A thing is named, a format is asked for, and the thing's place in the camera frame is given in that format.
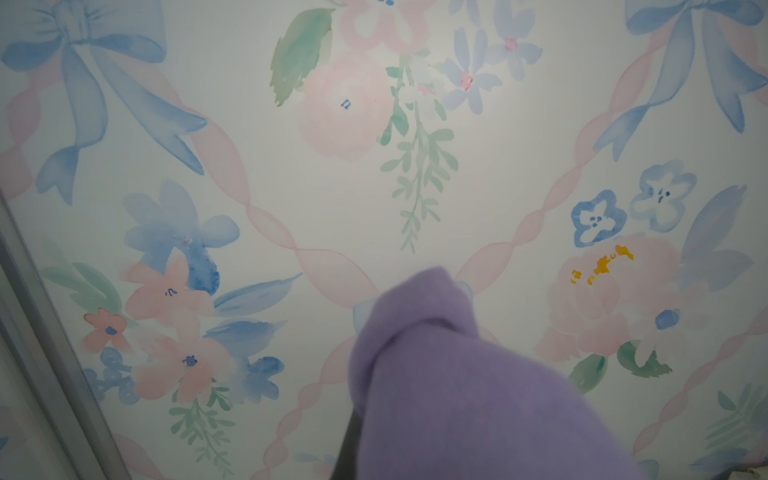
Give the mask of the purple cloth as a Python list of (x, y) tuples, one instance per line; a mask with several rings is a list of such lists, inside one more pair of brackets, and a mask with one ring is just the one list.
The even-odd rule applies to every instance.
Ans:
[(361, 479), (639, 479), (559, 372), (482, 339), (442, 268), (382, 294), (349, 363)]

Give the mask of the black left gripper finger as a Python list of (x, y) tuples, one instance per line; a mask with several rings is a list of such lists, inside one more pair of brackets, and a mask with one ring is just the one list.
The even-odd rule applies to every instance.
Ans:
[(357, 479), (357, 454), (362, 434), (363, 420), (356, 410), (352, 411), (331, 480)]

